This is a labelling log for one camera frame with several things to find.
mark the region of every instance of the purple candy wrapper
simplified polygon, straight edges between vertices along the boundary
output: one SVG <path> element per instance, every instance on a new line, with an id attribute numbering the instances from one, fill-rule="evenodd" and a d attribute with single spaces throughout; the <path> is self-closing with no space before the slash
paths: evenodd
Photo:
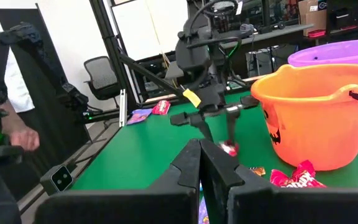
<path id="1" fill-rule="evenodd" d="M 152 110 L 153 109 L 134 110 L 132 112 L 132 117 L 129 119 L 127 124 L 136 124 L 146 120 L 146 118 L 152 113 Z"/>
<path id="2" fill-rule="evenodd" d="M 206 211 L 205 198 L 201 199 L 198 210 L 198 224 L 209 224 L 208 213 Z"/>

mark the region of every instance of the person's arm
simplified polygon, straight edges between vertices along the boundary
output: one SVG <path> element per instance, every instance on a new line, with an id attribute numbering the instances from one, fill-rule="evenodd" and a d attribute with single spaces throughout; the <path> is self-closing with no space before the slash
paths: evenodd
<path id="1" fill-rule="evenodd" d="M 39 135 L 33 129 L 27 127 L 23 120 L 17 115 L 11 102 L 7 100 L 0 105 L 0 109 L 9 114 L 2 118 L 2 131 L 9 135 L 13 146 L 22 146 L 26 151 L 36 150 L 40 146 Z"/>

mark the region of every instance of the cardboard box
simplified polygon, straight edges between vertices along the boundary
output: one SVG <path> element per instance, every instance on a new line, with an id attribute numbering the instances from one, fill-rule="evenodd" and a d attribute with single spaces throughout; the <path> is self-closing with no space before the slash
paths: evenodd
<path id="1" fill-rule="evenodd" d="M 311 31 L 327 29 L 327 10 L 319 10 L 318 0 L 303 0 L 298 5 L 300 24 L 314 24 L 312 28 L 303 31 L 304 36 L 307 37 Z"/>

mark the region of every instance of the white shirt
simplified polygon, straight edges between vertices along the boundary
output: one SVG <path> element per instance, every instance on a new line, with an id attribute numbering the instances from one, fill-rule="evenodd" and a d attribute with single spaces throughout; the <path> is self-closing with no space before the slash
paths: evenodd
<path id="1" fill-rule="evenodd" d="M 25 112 L 34 109 L 30 93 L 25 85 L 20 68 L 12 50 L 9 56 L 5 72 L 5 84 L 7 86 L 8 98 L 16 113 Z"/>

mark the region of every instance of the person's hand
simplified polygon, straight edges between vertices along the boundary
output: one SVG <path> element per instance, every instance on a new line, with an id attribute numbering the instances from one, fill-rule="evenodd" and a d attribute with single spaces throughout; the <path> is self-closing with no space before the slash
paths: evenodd
<path id="1" fill-rule="evenodd" d="M 38 133 L 25 124 L 13 124 L 8 135 L 12 146 L 21 146 L 25 151 L 34 151 L 40 146 Z"/>

